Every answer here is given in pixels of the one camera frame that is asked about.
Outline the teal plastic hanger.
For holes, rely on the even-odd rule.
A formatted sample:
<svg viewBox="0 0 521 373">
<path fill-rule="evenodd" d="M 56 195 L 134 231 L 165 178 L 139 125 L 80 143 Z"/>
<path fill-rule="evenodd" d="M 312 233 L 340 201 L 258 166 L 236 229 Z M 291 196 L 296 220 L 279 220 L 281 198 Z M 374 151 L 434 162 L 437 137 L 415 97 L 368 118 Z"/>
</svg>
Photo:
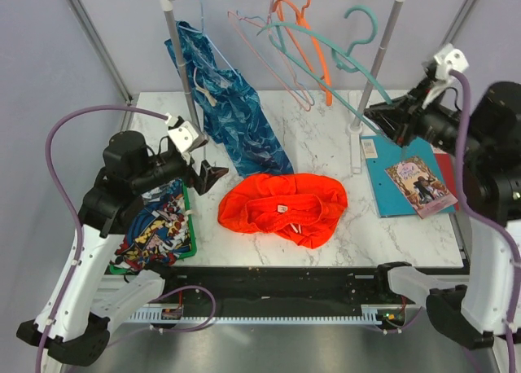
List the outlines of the teal plastic hanger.
<svg viewBox="0 0 521 373">
<path fill-rule="evenodd" d="M 370 20 L 371 30 L 368 37 L 363 39 L 358 39 L 350 43 L 350 45 L 344 50 L 332 40 L 324 37 L 320 33 L 310 31 L 297 26 L 295 23 L 290 22 L 281 22 L 275 21 L 260 29 L 261 33 L 267 31 L 273 31 L 274 35 L 269 36 L 269 41 L 273 47 L 276 48 L 279 52 L 281 52 L 284 56 L 286 56 L 292 63 L 296 64 L 302 71 L 308 74 L 312 79 L 318 83 L 319 88 L 326 92 L 326 96 L 330 99 L 335 98 L 341 102 L 352 114 L 359 119 L 363 124 L 370 127 L 377 135 L 383 135 L 383 132 L 376 127 L 374 123 L 372 123 L 369 119 L 364 117 L 364 108 L 362 106 L 354 107 L 350 104 L 346 99 L 341 97 L 339 93 L 334 89 L 333 85 L 327 86 L 322 80 L 319 79 L 318 75 L 312 74 L 309 69 L 307 69 L 303 59 L 297 59 L 293 54 L 291 54 L 287 47 L 286 42 L 283 37 L 283 33 L 286 33 L 286 28 L 290 29 L 292 33 L 298 32 L 303 33 L 308 37 L 315 37 L 319 42 L 320 46 L 325 46 L 330 50 L 331 58 L 333 59 L 335 66 L 340 71 L 346 73 L 360 73 L 366 79 L 366 84 L 372 89 L 376 90 L 379 95 L 383 98 L 384 102 L 390 103 L 391 98 L 388 95 L 387 91 L 384 89 L 382 84 L 377 80 L 377 76 L 373 74 L 371 70 L 369 70 L 366 66 L 361 64 L 357 59 L 353 58 L 352 51 L 358 45 L 367 45 L 370 44 L 376 37 L 379 31 L 378 20 L 374 14 L 374 12 L 366 6 L 357 5 L 350 7 L 344 13 L 344 18 L 347 19 L 354 12 L 362 12 L 364 13 Z"/>
</svg>

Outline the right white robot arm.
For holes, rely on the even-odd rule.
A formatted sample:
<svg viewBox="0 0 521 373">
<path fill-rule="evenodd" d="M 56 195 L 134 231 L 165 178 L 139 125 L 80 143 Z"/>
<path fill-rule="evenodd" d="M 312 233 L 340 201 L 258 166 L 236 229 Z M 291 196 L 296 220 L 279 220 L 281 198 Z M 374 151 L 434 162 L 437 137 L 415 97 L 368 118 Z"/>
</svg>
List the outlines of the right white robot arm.
<svg viewBox="0 0 521 373">
<path fill-rule="evenodd" d="M 467 124 L 462 161 L 455 163 L 459 204 L 471 219 L 472 250 L 467 283 L 448 283 L 405 262 L 380 265 L 373 282 L 382 302 L 399 295 L 421 305 L 431 325 L 467 349 L 496 338 L 520 341 L 520 86 L 491 84 L 469 114 L 426 102 L 421 81 L 390 103 L 365 110 L 386 138 L 406 146 L 420 138 L 455 155 L 458 128 Z"/>
</svg>

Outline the orange shorts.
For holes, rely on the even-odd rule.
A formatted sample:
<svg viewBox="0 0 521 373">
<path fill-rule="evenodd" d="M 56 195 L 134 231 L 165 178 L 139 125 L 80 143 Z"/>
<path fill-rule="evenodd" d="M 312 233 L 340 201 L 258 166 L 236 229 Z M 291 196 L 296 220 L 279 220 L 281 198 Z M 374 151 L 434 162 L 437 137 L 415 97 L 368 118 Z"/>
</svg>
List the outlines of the orange shorts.
<svg viewBox="0 0 521 373">
<path fill-rule="evenodd" d="M 259 173 L 224 196 L 217 221 L 234 232 L 275 234 L 316 249 L 332 237 L 347 208 L 347 192 L 333 178 L 312 173 Z"/>
</svg>

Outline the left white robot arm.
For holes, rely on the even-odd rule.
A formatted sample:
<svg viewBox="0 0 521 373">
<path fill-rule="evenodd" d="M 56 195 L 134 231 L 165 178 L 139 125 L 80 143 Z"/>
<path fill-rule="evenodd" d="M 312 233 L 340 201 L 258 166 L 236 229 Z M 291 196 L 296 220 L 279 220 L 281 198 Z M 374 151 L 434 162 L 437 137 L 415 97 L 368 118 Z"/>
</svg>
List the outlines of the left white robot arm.
<svg viewBox="0 0 521 373">
<path fill-rule="evenodd" d="M 103 161 L 74 213 L 77 232 L 50 299 L 16 332 L 25 343 L 45 349 L 50 358 L 69 366 L 90 366 L 130 315 L 148 302 L 170 302 L 178 294 L 176 279 L 158 265 L 147 265 L 112 296 L 94 302 L 110 259 L 144 207 L 142 194 L 180 178 L 203 195 L 228 172 L 207 161 L 195 171 L 190 154 L 179 152 L 173 141 L 165 152 L 151 155 L 144 136 L 131 130 L 110 139 Z"/>
</svg>

